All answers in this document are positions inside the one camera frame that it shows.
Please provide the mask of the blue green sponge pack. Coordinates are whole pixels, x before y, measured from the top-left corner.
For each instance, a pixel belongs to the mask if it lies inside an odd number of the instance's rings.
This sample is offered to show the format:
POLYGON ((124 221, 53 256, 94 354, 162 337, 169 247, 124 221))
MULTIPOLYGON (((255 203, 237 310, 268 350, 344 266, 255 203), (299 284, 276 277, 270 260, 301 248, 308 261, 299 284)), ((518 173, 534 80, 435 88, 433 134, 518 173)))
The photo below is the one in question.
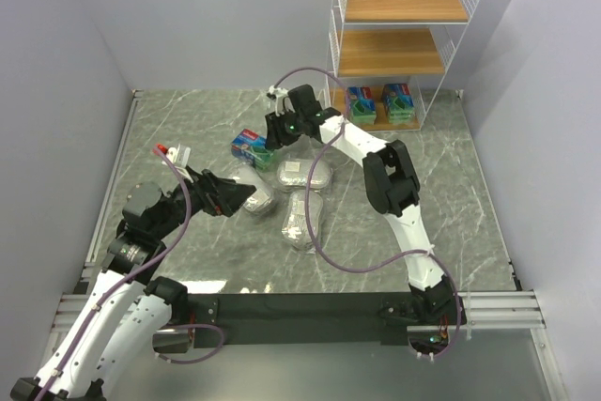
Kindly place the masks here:
POLYGON ((268 171, 276 161, 275 152, 267 149, 264 136, 243 129, 231 142, 231 153, 257 171, 268 171))
POLYGON ((407 84, 386 84, 381 101, 386 117, 395 126, 410 126, 415 119, 415 106, 407 84))
POLYGON ((376 106, 368 86, 351 86, 347 89, 349 117, 358 125, 373 125, 377 118, 376 106))

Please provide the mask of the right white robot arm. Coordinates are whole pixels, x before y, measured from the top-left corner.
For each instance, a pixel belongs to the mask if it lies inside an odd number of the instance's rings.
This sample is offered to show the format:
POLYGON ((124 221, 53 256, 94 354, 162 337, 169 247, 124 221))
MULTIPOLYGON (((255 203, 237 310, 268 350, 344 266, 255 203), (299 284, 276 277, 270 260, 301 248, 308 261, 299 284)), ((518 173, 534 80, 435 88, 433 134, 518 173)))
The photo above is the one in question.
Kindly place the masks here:
POLYGON ((379 270, 404 259, 409 288, 418 302, 419 319, 425 323, 450 317, 446 309, 452 305, 456 324, 460 325, 461 299, 450 272, 434 254, 433 244, 425 231, 420 182, 406 145, 399 140, 386 142, 379 139, 352 124, 338 110, 324 109, 309 85, 290 90, 271 86, 267 97, 275 104, 275 111, 266 115, 267 149, 290 146, 304 135, 323 145, 317 160, 326 150, 334 148, 357 163, 363 172, 368 203, 387 221, 401 250, 400 254, 365 269, 344 267, 325 254, 310 217, 306 216, 316 252, 332 267, 357 274, 379 270))

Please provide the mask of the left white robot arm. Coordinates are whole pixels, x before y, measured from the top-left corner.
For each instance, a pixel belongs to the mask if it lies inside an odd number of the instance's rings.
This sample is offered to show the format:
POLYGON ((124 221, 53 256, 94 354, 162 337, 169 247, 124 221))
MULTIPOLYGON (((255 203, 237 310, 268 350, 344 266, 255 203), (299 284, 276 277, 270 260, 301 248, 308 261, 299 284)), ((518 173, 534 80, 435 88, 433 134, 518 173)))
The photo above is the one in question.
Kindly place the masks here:
POLYGON ((162 328, 191 337, 196 328, 185 285, 155 274, 198 212, 230 217, 255 186, 189 169, 171 192, 155 182, 131 189, 116 237, 91 293, 67 336, 31 378, 19 378, 13 400, 103 400, 122 368, 162 328))

